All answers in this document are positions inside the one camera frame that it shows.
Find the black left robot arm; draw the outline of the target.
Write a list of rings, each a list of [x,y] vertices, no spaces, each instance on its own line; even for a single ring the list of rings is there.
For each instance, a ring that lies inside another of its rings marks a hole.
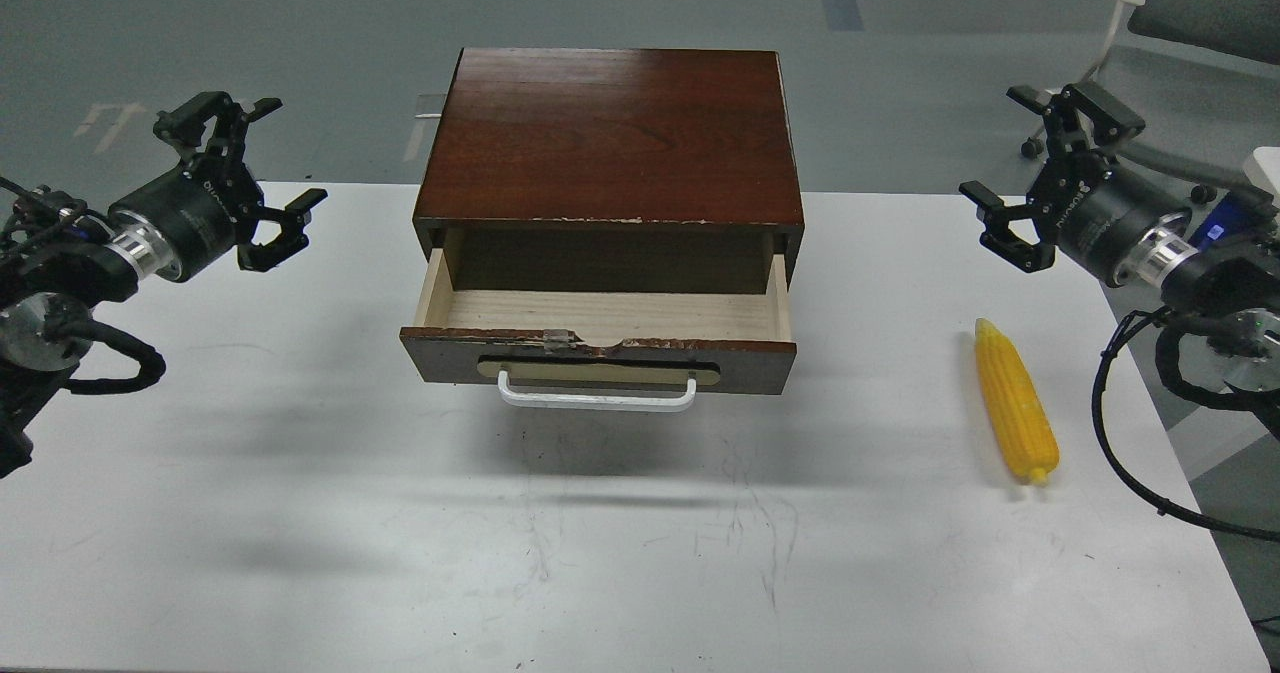
[[[154,345],[93,319],[97,305],[132,298],[146,276],[188,281],[228,252],[266,273],[306,248],[325,191],[271,209],[244,162],[250,125],[279,107],[268,96],[247,111],[225,91],[202,91],[159,113],[154,136],[178,162],[104,212],[4,178],[14,202],[3,223],[3,473],[31,463],[26,426],[58,392],[131,394],[166,372]]]

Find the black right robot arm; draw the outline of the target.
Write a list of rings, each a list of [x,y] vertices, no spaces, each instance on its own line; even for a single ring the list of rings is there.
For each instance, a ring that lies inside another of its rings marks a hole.
[[[1198,228],[1192,209],[1120,162],[1144,131],[1096,82],[1056,93],[1012,86],[1044,125],[1046,161],[1020,205],[977,180],[960,193],[980,244],[1024,273],[1066,255],[1107,287],[1146,281],[1166,307],[1155,366],[1162,386],[1212,409],[1247,409],[1277,432],[1277,212],[1254,186],[1231,189]]]

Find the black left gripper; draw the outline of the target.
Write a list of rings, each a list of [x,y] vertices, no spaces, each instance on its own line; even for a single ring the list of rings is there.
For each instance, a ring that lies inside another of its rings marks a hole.
[[[157,113],[154,136],[175,150],[180,168],[110,205],[109,248],[140,278],[157,275],[174,284],[236,246],[238,267],[251,273],[268,273],[302,252],[312,209],[328,189],[311,187],[284,209],[271,209],[244,166],[248,125],[280,107],[280,99],[266,96],[244,111],[225,91],[202,91],[174,111]],[[278,235],[253,243],[259,223],[273,223]]]

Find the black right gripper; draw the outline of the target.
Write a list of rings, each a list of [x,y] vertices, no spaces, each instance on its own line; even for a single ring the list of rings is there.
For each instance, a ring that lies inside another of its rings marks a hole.
[[[979,243],[1021,273],[1055,264],[1056,248],[1106,287],[1133,276],[1132,253],[1156,226],[1187,230],[1190,205],[1117,162],[1121,146],[1146,131],[1146,120],[1097,82],[1065,84],[1043,99],[1016,84],[1007,99],[1039,116],[1041,132],[1020,145],[1032,161],[1046,154],[1027,202],[1007,205],[979,180],[957,189],[975,203],[984,230]],[[1029,219],[1039,235],[1028,243],[1011,223]]]

